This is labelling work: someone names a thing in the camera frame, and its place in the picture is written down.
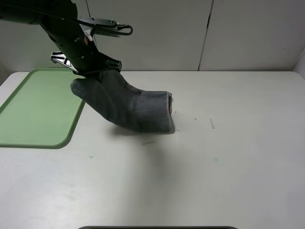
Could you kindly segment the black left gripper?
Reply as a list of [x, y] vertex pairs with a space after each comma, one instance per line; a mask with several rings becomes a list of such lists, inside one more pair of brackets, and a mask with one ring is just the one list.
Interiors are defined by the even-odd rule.
[[49, 31], [49, 37], [59, 48], [52, 52], [50, 60], [73, 71], [95, 72], [122, 69], [121, 61], [99, 53], [94, 42], [88, 40], [83, 31]]

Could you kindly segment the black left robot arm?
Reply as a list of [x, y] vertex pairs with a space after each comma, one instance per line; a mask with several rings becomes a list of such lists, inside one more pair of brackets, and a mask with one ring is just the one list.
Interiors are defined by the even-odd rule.
[[121, 71], [122, 63], [98, 51], [93, 36], [123, 36], [123, 29], [114, 20], [79, 17], [71, 0], [2, 0], [0, 18], [29, 25], [40, 25], [59, 51], [52, 52], [50, 60], [60, 63], [85, 77], [104, 70]]

